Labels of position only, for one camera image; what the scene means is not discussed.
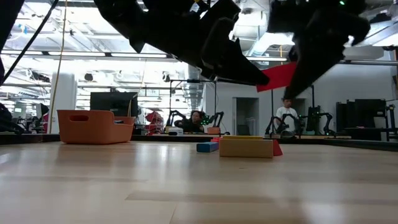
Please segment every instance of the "light wood tabletop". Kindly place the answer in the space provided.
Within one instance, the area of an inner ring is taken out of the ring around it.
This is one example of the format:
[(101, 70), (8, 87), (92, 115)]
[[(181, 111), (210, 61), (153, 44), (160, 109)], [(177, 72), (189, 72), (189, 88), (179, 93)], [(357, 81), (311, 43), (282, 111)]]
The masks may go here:
[(282, 149), (244, 159), (191, 143), (0, 146), (0, 223), (398, 223), (398, 154)]

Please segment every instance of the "man in white shirt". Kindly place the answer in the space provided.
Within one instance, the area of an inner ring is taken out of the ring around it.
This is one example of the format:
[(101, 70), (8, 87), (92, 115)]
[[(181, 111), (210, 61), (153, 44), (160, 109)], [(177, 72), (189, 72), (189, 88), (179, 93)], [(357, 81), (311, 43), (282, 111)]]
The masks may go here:
[[(297, 116), (296, 110), (293, 109), (293, 108), (291, 108), (291, 106), (292, 106), (292, 100), (282, 99), (282, 101), (283, 101), (283, 103), (284, 103), (284, 106), (281, 107), (281, 108), (279, 108), (279, 109), (276, 111), (276, 116), (277, 116), (278, 118), (282, 119), (282, 116), (283, 116), (284, 114), (291, 114), (293, 117), (299, 118), (299, 117)], [(280, 121), (279, 121), (278, 119), (275, 119), (275, 120), (276, 120), (276, 123), (277, 123), (278, 125), (280, 125)], [(295, 131), (295, 123), (294, 123), (294, 119), (293, 119), (293, 118), (291, 118), (290, 116), (287, 116), (287, 117), (285, 118), (285, 121), (284, 121), (284, 122), (285, 122), (285, 124), (289, 125), (289, 127), (286, 128), (286, 130), (292, 131), (292, 132)]]

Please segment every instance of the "ceiling light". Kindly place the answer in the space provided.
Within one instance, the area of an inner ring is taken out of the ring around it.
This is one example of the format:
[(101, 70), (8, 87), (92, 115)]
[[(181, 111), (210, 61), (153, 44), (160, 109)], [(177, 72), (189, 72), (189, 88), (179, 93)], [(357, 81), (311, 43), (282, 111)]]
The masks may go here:
[(128, 53), (113, 53), (112, 57), (142, 57), (142, 58), (167, 58), (166, 54), (128, 54)]
[[(49, 52), (49, 55), (61, 55), (61, 52)], [(105, 53), (101, 52), (62, 52), (64, 56), (91, 56), (91, 57), (104, 57)]]
[(286, 58), (282, 57), (246, 57), (252, 62), (286, 62)]
[[(21, 53), (22, 53), (22, 51), (20, 51), (20, 50), (3, 50), (1, 52), (1, 54), (7, 54), (7, 55), (19, 55)], [(26, 55), (42, 55), (43, 53), (39, 52), (39, 51), (28, 50), (25, 52), (25, 54)]]

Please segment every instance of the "yellow wooden block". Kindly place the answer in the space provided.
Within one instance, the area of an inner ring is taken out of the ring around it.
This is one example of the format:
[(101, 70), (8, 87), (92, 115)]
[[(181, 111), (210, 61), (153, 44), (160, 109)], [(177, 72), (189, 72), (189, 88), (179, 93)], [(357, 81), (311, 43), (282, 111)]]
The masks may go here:
[(255, 140), (255, 139), (263, 139), (262, 136), (228, 136), (224, 135), (223, 139), (247, 139), (247, 140)]
[(220, 157), (273, 158), (273, 140), (220, 139)]

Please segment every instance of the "black cable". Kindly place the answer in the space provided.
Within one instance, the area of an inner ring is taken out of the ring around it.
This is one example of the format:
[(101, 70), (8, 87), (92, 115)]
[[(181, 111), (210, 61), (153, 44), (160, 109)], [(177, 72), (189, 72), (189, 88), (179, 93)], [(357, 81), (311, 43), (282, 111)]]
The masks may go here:
[(45, 23), (48, 21), (48, 19), (51, 16), (51, 12), (55, 9), (55, 7), (57, 6), (59, 0), (54, 0), (53, 4), (51, 5), (51, 8), (49, 9), (47, 15), (45, 15), (42, 23), (39, 25), (39, 27), (37, 28), (36, 32), (33, 34), (32, 38), (30, 38), (30, 40), (28, 41), (28, 43), (26, 44), (26, 46), (24, 47), (24, 49), (22, 50), (22, 52), (18, 55), (18, 58), (15, 60), (15, 62), (11, 65), (10, 69), (8, 70), (8, 72), (6, 73), (6, 75), (4, 76), (3, 80), (0, 83), (0, 86), (7, 80), (7, 78), (11, 75), (12, 71), (14, 71), (15, 67), (17, 66), (17, 64), (19, 63), (19, 61), (21, 60), (21, 58), (25, 55), (26, 51), (29, 49), (29, 47), (33, 44), (33, 41), (35, 41), (36, 37), (38, 36), (38, 34), (42, 31)]

